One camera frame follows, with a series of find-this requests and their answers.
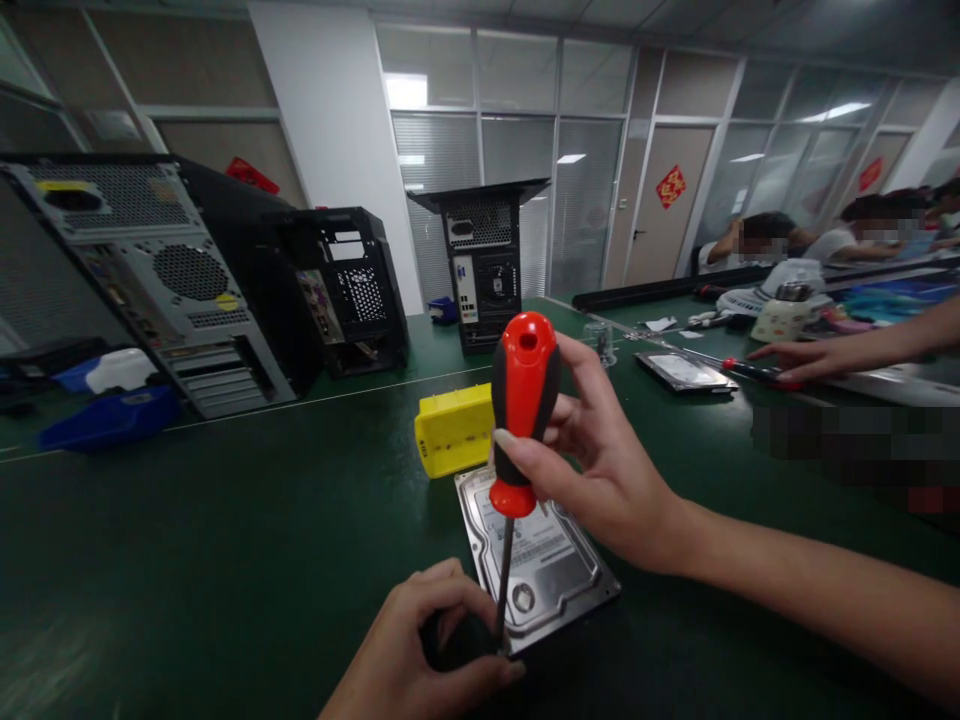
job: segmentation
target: green workbench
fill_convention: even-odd
[[[685,319],[691,302],[609,315]],[[587,320],[525,304],[573,337]],[[464,359],[456,328],[409,321],[404,371],[324,377],[304,402],[99,456],[27,448],[0,463],[0,716],[308,720],[393,585],[451,555],[472,573],[452,480],[427,479],[413,418],[421,397],[488,382],[490,357]],[[745,341],[694,342],[728,354]],[[755,407],[804,401],[746,383],[726,401],[676,398],[634,365],[642,343],[616,347],[611,380],[680,494],[960,584],[955,537],[754,446]],[[748,602],[605,556],[618,601],[532,648],[528,677],[478,716],[934,712]]]

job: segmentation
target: white column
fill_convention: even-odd
[[[250,17],[312,206],[383,221],[407,315],[423,312],[377,36],[360,8],[253,2]]]
[[[960,118],[960,78],[954,78],[943,88],[926,122],[914,133],[896,169],[887,178],[883,191],[920,185],[957,126],[957,118]]]

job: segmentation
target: computer tower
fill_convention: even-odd
[[[507,323],[522,310],[520,206],[549,184],[549,179],[541,178],[407,193],[440,216],[464,355],[493,352]]]
[[[319,336],[262,221],[288,203],[173,155],[7,155],[0,172],[202,417],[310,388]]]
[[[340,378],[407,365],[407,319],[380,218],[362,207],[268,217]]]

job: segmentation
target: red tool handle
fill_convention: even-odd
[[[520,313],[507,324],[493,356],[496,426],[516,437],[543,440],[559,391],[560,348],[553,325],[540,313]],[[497,481],[490,502],[502,515],[526,517],[537,506],[530,481],[499,445],[493,459]]]
[[[767,387],[773,388],[774,390],[798,392],[799,390],[803,389],[803,383],[782,382],[778,380],[777,377],[780,375],[781,371],[777,370],[776,368],[759,367],[757,365],[751,365],[750,363],[742,362],[736,358],[727,358],[723,361],[722,367],[724,370],[729,370],[731,372],[739,373],[744,377],[759,380],[767,385]]]

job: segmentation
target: hard disk drive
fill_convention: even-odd
[[[457,475],[460,509],[480,586],[500,586],[505,518],[490,504],[493,468]],[[573,518],[554,502],[517,520],[504,634],[515,655],[620,594],[620,583]]]

